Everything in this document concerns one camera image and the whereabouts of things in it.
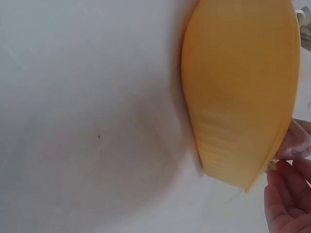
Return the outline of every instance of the finger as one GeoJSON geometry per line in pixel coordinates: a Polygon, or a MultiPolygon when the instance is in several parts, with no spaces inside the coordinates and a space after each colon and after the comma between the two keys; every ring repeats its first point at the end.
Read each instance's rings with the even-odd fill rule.
{"type": "Polygon", "coordinates": [[[264,210],[270,232],[278,232],[294,219],[286,212],[281,196],[273,185],[264,189],[264,210]]]}
{"type": "Polygon", "coordinates": [[[267,181],[269,185],[272,185],[277,188],[278,193],[281,197],[282,203],[287,211],[287,213],[294,217],[298,218],[299,216],[305,214],[304,211],[298,209],[295,206],[294,200],[292,199],[292,196],[289,192],[289,190],[286,187],[286,184],[283,180],[283,178],[280,176],[280,174],[277,171],[271,171],[269,172],[267,176],[267,181]]]}
{"type": "Polygon", "coordinates": [[[311,212],[311,188],[303,176],[285,161],[276,163],[276,169],[281,174],[297,207],[306,213],[311,212]]]}
{"type": "Polygon", "coordinates": [[[275,158],[292,160],[297,157],[307,157],[310,152],[311,135],[295,120],[292,120],[275,158]]]}
{"type": "Polygon", "coordinates": [[[293,167],[300,172],[305,180],[311,183],[311,161],[305,158],[293,161],[293,167]]]}
{"type": "Polygon", "coordinates": [[[305,120],[297,120],[295,121],[309,134],[311,134],[311,122],[305,120]]]}

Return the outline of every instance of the white surface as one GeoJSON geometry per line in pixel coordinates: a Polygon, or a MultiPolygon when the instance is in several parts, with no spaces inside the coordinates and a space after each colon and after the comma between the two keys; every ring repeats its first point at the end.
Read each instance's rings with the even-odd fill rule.
{"type": "MultiPolygon", "coordinates": [[[[182,98],[180,43],[194,4],[0,1],[1,232],[215,233],[244,223],[247,199],[225,206],[242,215],[223,219],[228,188],[215,183],[207,196],[212,179],[182,98]]],[[[309,73],[300,118],[311,116],[309,73]]],[[[264,185],[247,209],[263,228],[264,185]]]]}

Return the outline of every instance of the yellow object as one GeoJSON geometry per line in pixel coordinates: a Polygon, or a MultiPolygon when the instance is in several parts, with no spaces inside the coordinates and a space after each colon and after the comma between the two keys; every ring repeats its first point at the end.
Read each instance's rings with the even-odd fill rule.
{"type": "Polygon", "coordinates": [[[292,118],[300,36],[291,0],[201,0],[188,24],[182,84],[207,175],[247,192],[292,118]]]}

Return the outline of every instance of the ribbed texture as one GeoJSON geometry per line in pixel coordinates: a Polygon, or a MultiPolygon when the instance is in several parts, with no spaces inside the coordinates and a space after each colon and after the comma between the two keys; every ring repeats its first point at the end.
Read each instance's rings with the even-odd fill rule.
{"type": "Polygon", "coordinates": [[[248,190],[289,126],[300,38],[290,0],[201,0],[182,83],[205,172],[248,190]]]}

